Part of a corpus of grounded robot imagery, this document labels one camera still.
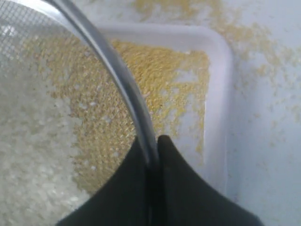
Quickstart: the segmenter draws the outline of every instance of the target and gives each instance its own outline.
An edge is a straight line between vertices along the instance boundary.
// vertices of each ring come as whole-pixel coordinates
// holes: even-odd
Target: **mesh sieve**
[[[79,138],[97,131],[107,141],[105,148],[93,137],[87,139],[85,145],[75,144],[86,151],[75,158],[75,167],[81,176],[75,180],[80,188],[92,194],[103,185],[129,149],[122,141],[125,138],[132,141],[135,134],[144,151],[146,165],[150,169],[158,166],[151,120],[134,79],[104,37],[72,3],[59,0],[51,1],[51,4],[40,0],[0,0],[0,57],[6,58],[5,66],[0,62],[1,70],[18,67],[18,72],[22,74],[26,67],[36,70],[44,80],[55,84],[49,94],[54,98],[70,98],[71,115],[74,117],[85,120],[88,110],[80,104],[88,105],[86,99],[92,92],[94,98],[102,95],[102,100],[106,99],[105,103],[99,103],[100,110],[94,116],[99,113],[108,115],[108,118],[115,117],[119,126],[114,128],[102,117],[105,121],[101,122],[102,125],[98,122],[86,123],[86,128],[78,130]],[[74,80],[73,85],[79,87],[70,91],[66,80]],[[98,89],[100,83],[103,85],[101,90]],[[108,124],[107,129],[114,131],[108,133],[104,130],[104,123]],[[93,149],[91,142],[98,146],[97,149]],[[118,158],[112,157],[115,153],[119,153]],[[87,156],[95,162],[86,166]],[[100,167],[87,176],[85,167],[95,165]]]

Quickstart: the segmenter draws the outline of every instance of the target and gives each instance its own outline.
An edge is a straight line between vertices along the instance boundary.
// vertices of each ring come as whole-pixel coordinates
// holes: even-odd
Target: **sieve rim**
[[[160,168],[155,131],[146,102],[130,70],[106,38],[69,0],[8,0],[38,11],[86,42],[109,71],[133,120],[146,167]]]

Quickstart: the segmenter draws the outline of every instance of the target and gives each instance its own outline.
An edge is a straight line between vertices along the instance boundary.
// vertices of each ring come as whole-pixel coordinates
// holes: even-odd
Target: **white surface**
[[[103,0],[87,4],[86,0],[76,1],[90,18],[101,21],[138,22],[140,16],[127,4],[130,0]],[[291,48],[293,51],[301,45],[301,1],[298,0],[215,0],[203,2],[198,7],[197,18],[188,22],[174,20],[170,15],[161,13],[152,15],[147,22],[153,23],[213,23],[214,29],[223,30],[234,49],[237,65],[242,72],[234,74],[231,99],[230,130],[227,136],[228,147],[228,197],[245,208],[253,211],[266,226],[301,225],[301,124],[295,120],[301,114],[301,74],[300,63],[294,67],[285,61],[279,51],[275,51],[281,65],[269,65],[277,72],[271,84],[269,78],[253,76],[252,70],[266,64],[265,53],[256,39],[232,39],[233,31],[225,25],[231,25],[238,31],[241,25],[251,27],[258,23],[266,26],[270,34],[264,40],[274,41],[274,49]],[[217,22],[221,17],[208,16],[206,10],[210,2],[221,4],[220,14],[227,19]],[[235,15],[242,8],[241,16]],[[254,59],[242,60],[245,46],[253,48]],[[291,54],[297,59],[301,54]]]
[[[210,58],[210,82],[206,101],[205,147],[201,156],[195,152],[198,140],[193,138],[189,127],[195,121],[185,114],[185,128],[180,131],[176,144],[196,172],[201,174],[214,188],[225,193],[227,112],[230,99],[232,55],[225,40],[216,32],[199,26],[166,26],[157,24],[96,23],[109,38],[137,44],[162,46],[176,51],[203,50]]]

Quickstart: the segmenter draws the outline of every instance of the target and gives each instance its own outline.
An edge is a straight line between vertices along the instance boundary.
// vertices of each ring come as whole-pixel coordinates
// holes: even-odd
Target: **white tray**
[[[206,96],[203,162],[194,148],[185,149],[186,144],[197,145],[192,134],[184,132],[175,142],[194,170],[220,193],[225,194],[227,117],[233,64],[232,53],[226,41],[216,32],[199,26],[92,22],[108,38],[163,46],[178,51],[203,50],[207,53],[211,64]],[[185,125],[193,124],[189,116],[183,120]]]

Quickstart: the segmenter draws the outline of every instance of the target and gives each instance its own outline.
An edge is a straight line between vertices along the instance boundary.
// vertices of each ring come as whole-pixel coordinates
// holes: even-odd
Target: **white rice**
[[[79,121],[36,69],[6,63],[0,57],[0,226],[54,225],[88,199],[72,181]]]

